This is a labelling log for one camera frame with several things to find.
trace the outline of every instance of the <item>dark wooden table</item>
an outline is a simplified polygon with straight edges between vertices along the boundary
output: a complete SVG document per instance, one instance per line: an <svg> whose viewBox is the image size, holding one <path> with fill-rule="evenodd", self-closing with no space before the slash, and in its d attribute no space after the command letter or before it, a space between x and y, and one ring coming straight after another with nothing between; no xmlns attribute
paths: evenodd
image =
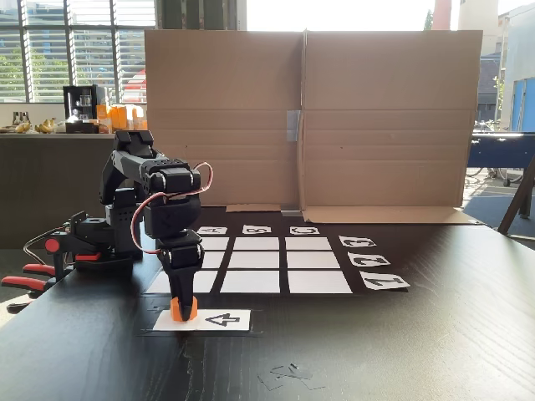
<svg viewBox="0 0 535 401"><path fill-rule="evenodd" d="M302 221L209 209L196 227L227 226L233 242L244 222L283 237ZM354 294L287 293L281 263L281 294L198 296L202 308L252 309L251 332L152 332L169 305L143 294L157 259L132 277L73 272L0 330L0 399L535 399L533 251L485 226L316 227ZM391 265L365 270L400 275L407 291L366 288L338 235L371 238L362 253ZM257 375L285 363L327 387L268 391Z"/></svg>

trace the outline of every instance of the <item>cardboard wall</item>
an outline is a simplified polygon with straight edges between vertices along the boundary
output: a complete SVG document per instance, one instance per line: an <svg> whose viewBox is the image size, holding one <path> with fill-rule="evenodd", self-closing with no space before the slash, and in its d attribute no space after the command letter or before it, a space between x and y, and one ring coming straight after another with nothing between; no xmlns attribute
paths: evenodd
<svg viewBox="0 0 535 401"><path fill-rule="evenodd" d="M205 205L297 205L302 33L145 33L147 116L156 148L214 168Z"/></svg>
<svg viewBox="0 0 535 401"><path fill-rule="evenodd" d="M308 32L301 206L459 206L482 33Z"/></svg>

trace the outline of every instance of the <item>white square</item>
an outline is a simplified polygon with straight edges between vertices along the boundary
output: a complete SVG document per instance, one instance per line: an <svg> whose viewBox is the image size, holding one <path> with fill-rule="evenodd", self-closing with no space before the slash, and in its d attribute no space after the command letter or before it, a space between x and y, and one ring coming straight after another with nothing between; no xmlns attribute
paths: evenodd
<svg viewBox="0 0 535 401"><path fill-rule="evenodd" d="M195 273L193 278L193 292L203 293L210 292L211 287L216 280L217 272L203 271ZM171 287L169 286L169 277L165 272L159 272L155 280L150 284L150 287L145 293L149 294L170 294Z"/></svg>
<svg viewBox="0 0 535 401"><path fill-rule="evenodd" d="M228 236L203 236L201 245L205 251L225 251Z"/></svg>
<svg viewBox="0 0 535 401"><path fill-rule="evenodd" d="M204 261L202 261L203 269L218 269L223 261L225 252L204 252Z"/></svg>
<svg viewBox="0 0 535 401"><path fill-rule="evenodd" d="M287 252L288 269L339 269L332 252Z"/></svg>
<svg viewBox="0 0 535 401"><path fill-rule="evenodd" d="M288 251L330 251L331 245L324 236L287 236L286 249Z"/></svg>
<svg viewBox="0 0 535 401"><path fill-rule="evenodd" d="M288 272L292 294L351 294L342 272Z"/></svg>
<svg viewBox="0 0 535 401"><path fill-rule="evenodd" d="M197 317L187 322L175 322L171 311L161 311L154 331L192 332L202 331L248 331L251 311L248 309L199 309Z"/></svg>
<svg viewBox="0 0 535 401"><path fill-rule="evenodd" d="M227 271L221 292L280 293L279 272Z"/></svg>
<svg viewBox="0 0 535 401"><path fill-rule="evenodd" d="M276 236L239 236L234 242L234 251L278 251Z"/></svg>
<svg viewBox="0 0 535 401"><path fill-rule="evenodd" d="M200 236L224 236L226 233L226 227L201 227L197 230L197 234Z"/></svg>
<svg viewBox="0 0 535 401"><path fill-rule="evenodd" d="M235 251L231 254L229 269L278 269L278 252Z"/></svg>

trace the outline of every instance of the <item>red wire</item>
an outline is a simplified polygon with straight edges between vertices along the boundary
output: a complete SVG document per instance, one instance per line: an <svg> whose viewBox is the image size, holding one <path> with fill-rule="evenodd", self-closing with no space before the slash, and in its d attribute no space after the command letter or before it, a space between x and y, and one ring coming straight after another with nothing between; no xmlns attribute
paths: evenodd
<svg viewBox="0 0 535 401"><path fill-rule="evenodd" d="M183 193L176 193L176 194L166 194L165 192L156 192L155 194L149 196L147 199L145 199L135 210L134 215L132 216L132 222L130 223L130 234L132 235L132 241L134 242L134 245L137 246L137 248L144 253L149 253L151 255L156 255L160 253L160 249L143 249L141 245L138 243L137 239L135 238L135 222L137 220L137 216L141 213L141 211L147 206L149 203L151 203L154 199L160 198L164 196L167 199L172 199L176 196L189 196L189 195L197 195L201 194L205 190L208 190L210 188L211 182L214 177L214 170L212 169L211 165L209 165L207 162L203 161L202 163L199 163L196 165L193 170L197 170L199 167L202 167L203 165L207 165L208 169L210 169L210 172L208 174L208 182L206 185L204 185L202 188L199 188L198 190L191 190L189 192L183 192Z"/></svg>

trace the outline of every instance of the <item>cable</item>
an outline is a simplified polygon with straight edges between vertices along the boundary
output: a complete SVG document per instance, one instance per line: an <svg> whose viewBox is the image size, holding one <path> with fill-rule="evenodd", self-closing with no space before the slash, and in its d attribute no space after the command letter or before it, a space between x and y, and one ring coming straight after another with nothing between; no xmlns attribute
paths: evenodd
<svg viewBox="0 0 535 401"><path fill-rule="evenodd" d="M175 194L166 194L165 192L156 192L155 194L149 196L147 199L145 199L135 210L134 215L132 216L132 222L130 223L130 234L132 235L132 241L134 242L134 245L144 253L148 253L150 255L157 255L161 252L160 249L143 249L139 242L137 241L137 238L135 238L135 221L137 220L138 215L143 211L145 206L147 206L149 203L151 203L154 199L161 198L164 196L167 200L172 200L173 198L177 196L189 196L189 195L197 195L201 194L202 192L208 190L210 188L211 182L214 177L214 170L212 169L211 165L207 162L203 161L202 163L199 163L196 165L193 170L197 170L199 167L202 167L203 165L207 165L209 169L208 173L208 182L203 187L199 188L198 190L191 190L189 192L182 192L182 193L175 193Z"/></svg>
<svg viewBox="0 0 535 401"><path fill-rule="evenodd" d="M66 226L68 226L69 223L63 224L61 227L53 228L52 230L48 230L47 232L44 232L43 234L40 234L36 236L35 238L32 238L30 241L26 242L23 246L23 251L26 253L26 255L31 256L37 263L40 265L46 265L43 259L41 259L39 256L35 255L32 251L30 251L28 248L35 244L36 242L41 241L44 237L49 236L53 232L56 232L57 230L64 230Z"/></svg>

